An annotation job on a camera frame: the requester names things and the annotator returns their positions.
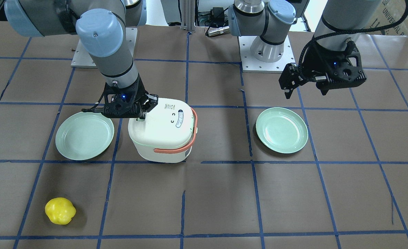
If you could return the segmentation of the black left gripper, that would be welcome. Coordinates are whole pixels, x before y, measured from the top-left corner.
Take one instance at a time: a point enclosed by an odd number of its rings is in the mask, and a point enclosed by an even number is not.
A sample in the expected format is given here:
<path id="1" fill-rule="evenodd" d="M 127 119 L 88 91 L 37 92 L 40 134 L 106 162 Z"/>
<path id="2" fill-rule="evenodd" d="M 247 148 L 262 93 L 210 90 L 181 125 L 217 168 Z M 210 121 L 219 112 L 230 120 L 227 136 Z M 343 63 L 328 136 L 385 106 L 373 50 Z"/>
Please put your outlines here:
<path id="1" fill-rule="evenodd" d="M 347 41 L 343 51 L 334 52 L 313 42 L 305 49 L 300 65 L 289 63 L 280 78 L 280 88 L 286 99 L 307 82 L 316 83 L 323 96 L 329 90 L 358 87 L 367 80 L 360 52 L 354 41 Z"/>

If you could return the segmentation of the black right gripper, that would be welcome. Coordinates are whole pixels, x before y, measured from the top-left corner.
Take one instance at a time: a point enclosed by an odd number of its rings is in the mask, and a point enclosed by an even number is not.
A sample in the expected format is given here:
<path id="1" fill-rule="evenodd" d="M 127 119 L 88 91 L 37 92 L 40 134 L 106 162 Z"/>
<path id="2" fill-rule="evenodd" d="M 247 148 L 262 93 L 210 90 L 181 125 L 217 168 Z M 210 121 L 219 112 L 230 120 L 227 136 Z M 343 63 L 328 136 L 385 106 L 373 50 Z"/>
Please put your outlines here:
<path id="1" fill-rule="evenodd" d="M 134 118 L 145 121 L 146 114 L 158 105 L 158 95 L 145 90 L 140 76 L 128 87 L 118 88 L 117 81 L 105 84 L 98 102 L 82 112 L 100 113 L 106 118 Z"/>

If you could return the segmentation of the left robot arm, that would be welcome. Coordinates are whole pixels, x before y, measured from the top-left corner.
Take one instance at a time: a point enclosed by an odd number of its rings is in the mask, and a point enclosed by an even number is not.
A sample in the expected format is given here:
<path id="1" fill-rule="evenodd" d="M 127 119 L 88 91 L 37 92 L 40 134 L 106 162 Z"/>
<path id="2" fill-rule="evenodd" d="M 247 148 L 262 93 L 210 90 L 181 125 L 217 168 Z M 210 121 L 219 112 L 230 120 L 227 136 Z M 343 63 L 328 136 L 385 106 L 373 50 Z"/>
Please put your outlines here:
<path id="1" fill-rule="evenodd" d="M 319 24 L 302 49 L 297 63 L 287 63 L 279 78 L 285 97 L 314 82 L 322 95 L 335 89 L 362 85 L 364 73 L 356 41 L 362 33 L 373 33 L 400 25 L 408 17 L 408 0 L 401 17 L 392 23 L 366 27 L 382 4 L 380 0 L 328 0 Z M 231 35 L 255 37 L 250 51 L 259 61 L 274 63 L 281 58 L 292 25 L 303 16 L 307 0 L 235 0 L 228 7 Z"/>

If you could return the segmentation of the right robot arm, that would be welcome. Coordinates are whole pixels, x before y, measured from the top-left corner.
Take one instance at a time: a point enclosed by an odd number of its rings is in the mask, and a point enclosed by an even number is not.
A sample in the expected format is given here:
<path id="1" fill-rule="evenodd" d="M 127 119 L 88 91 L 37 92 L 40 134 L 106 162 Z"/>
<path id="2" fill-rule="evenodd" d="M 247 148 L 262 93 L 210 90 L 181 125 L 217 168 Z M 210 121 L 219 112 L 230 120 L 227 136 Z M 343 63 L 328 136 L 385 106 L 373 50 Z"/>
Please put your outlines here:
<path id="1" fill-rule="evenodd" d="M 106 83 L 100 100 L 82 112 L 144 120 L 158 104 L 149 94 L 126 40 L 126 28 L 146 23 L 144 0 L 6 0 L 6 18 L 25 37 L 78 35 Z"/>

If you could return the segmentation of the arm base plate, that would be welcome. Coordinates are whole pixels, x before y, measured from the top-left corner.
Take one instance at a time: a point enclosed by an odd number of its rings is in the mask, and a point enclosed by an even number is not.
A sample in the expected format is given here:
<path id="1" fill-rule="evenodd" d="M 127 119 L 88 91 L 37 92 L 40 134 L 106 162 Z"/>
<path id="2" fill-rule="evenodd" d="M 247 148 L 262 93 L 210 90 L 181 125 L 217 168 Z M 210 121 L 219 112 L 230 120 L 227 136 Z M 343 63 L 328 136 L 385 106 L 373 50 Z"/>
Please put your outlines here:
<path id="1" fill-rule="evenodd" d="M 134 55 L 137 34 L 138 29 L 136 27 L 127 27 L 125 29 L 125 44 L 127 44 L 132 56 Z M 110 52 L 112 47 L 118 43 L 118 41 L 100 41 L 95 47 L 92 45 L 85 47 L 82 38 L 82 35 L 79 36 L 79 42 L 72 58 L 71 67 L 74 68 L 96 69 L 97 66 L 90 56 L 90 51 L 102 53 Z"/>
<path id="2" fill-rule="evenodd" d="M 288 36 L 280 45 L 266 44 L 259 36 L 240 36 L 242 69 L 247 73 L 282 73 L 289 63 L 296 63 Z"/>

